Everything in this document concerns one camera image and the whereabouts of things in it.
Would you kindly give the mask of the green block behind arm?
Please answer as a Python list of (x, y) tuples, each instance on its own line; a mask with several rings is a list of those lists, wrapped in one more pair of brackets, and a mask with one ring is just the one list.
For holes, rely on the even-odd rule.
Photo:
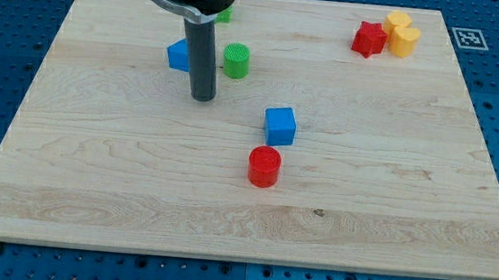
[(233, 12), (232, 6), (229, 6), (225, 10), (223, 10), (222, 12), (219, 12), (216, 16), (216, 22), (217, 23), (229, 23), (229, 22), (231, 22), (232, 12)]

